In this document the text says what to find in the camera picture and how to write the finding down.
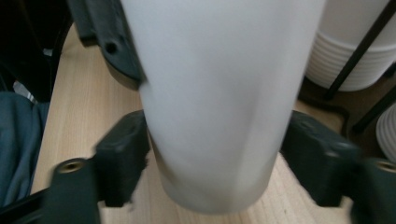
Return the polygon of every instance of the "blue fabric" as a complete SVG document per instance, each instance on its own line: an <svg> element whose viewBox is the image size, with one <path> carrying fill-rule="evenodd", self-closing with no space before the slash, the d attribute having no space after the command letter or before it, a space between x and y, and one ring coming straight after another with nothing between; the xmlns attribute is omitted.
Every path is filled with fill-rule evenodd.
<svg viewBox="0 0 396 224"><path fill-rule="evenodd" d="M30 194L49 107L0 92L0 207Z"/></svg>

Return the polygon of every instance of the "wooden table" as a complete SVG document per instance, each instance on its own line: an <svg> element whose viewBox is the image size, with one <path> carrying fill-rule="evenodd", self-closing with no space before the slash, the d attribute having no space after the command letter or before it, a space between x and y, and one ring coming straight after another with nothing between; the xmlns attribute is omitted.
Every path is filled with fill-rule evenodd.
<svg viewBox="0 0 396 224"><path fill-rule="evenodd" d="M313 112L331 126L337 118ZM108 73L98 48L84 49L72 27L64 44L47 126L35 170L33 192L46 188L52 168L61 161L92 155L92 147L123 115L141 109L138 92L122 87ZM152 151L149 166L134 193L134 204L101 208L104 223L349 223L350 200L342 208L320 208L278 156L268 189L248 210L207 216L186 210L163 192Z"/></svg>

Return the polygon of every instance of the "white plastic tube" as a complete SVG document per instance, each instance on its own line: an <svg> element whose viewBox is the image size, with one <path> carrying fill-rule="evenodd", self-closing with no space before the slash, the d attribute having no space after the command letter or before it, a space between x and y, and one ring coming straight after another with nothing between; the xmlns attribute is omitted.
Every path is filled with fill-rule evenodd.
<svg viewBox="0 0 396 224"><path fill-rule="evenodd" d="M228 213L257 201L304 74L324 0L122 0L163 188Z"/></svg>

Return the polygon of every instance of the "wooden surface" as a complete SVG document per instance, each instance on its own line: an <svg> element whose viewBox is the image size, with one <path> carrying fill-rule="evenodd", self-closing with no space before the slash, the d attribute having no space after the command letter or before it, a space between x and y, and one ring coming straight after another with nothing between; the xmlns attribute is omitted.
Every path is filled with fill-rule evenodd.
<svg viewBox="0 0 396 224"><path fill-rule="evenodd" d="M139 95L108 73L98 48L84 49L72 27L64 45L35 171L33 192L49 185L52 168L71 158L90 157L92 147L123 115L141 109ZM313 114L334 130L342 121L302 103L296 109ZM350 223L350 200L342 208L317 207L278 156L268 189L246 211L206 216L173 203L163 192L152 151L134 193L134 204L101 208L104 223Z"/></svg>

